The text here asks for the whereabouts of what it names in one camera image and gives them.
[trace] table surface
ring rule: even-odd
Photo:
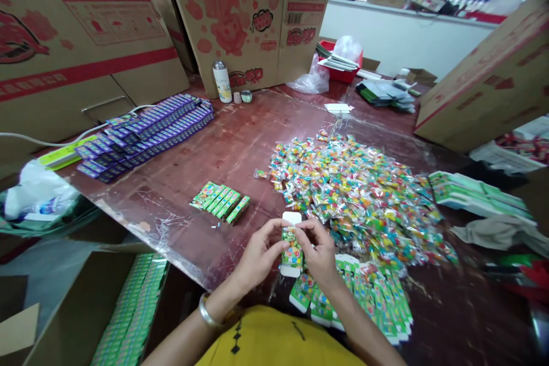
[[[205,97],[198,76],[188,93]],[[204,130],[144,165],[105,185],[61,169],[87,198],[206,289],[214,289],[235,268],[251,234],[285,210],[272,184],[253,178],[267,170],[275,142],[314,137],[319,129],[352,134],[381,149],[415,173],[458,171],[469,160],[414,136],[417,113],[374,108],[356,92],[355,81],[331,82],[321,95],[301,94],[285,85],[253,93],[251,104],[213,101],[215,119]],[[355,107],[337,118],[325,103]],[[235,226],[189,206],[207,181],[224,184],[251,198]],[[443,208],[446,227],[474,217]],[[460,265],[411,267],[403,281],[414,316],[410,341],[399,351],[408,364],[532,364],[537,348],[526,301],[486,280],[478,265],[484,255],[445,230]],[[273,270],[249,300],[297,314],[288,303],[292,279]]]

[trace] white plastic bag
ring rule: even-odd
[[[337,39],[333,52],[338,56],[356,62],[360,57],[360,53],[362,53],[362,46],[354,37],[345,35]]]
[[[19,185],[8,189],[4,215],[6,220],[53,221],[62,216],[79,192],[37,160],[21,170]]]
[[[510,15],[519,8],[522,0],[490,0],[480,7],[483,13]]]
[[[303,74],[297,80],[287,83],[287,85],[305,94],[320,94],[327,92],[330,88],[329,80],[329,70],[319,65],[319,55],[315,53],[309,74]]]

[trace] person's left hand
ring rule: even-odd
[[[250,238],[240,263],[232,274],[240,287],[245,288],[246,293],[265,280],[276,258],[290,247],[287,241],[281,240],[272,246],[269,241],[269,234],[275,228],[288,226],[292,224],[286,220],[271,219]]]

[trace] small cup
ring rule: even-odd
[[[240,92],[240,96],[242,96],[242,101],[244,103],[251,103],[252,102],[252,92],[249,90],[243,90]]]

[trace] barcode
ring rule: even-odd
[[[288,13],[286,24],[301,24],[301,16],[303,13]]]

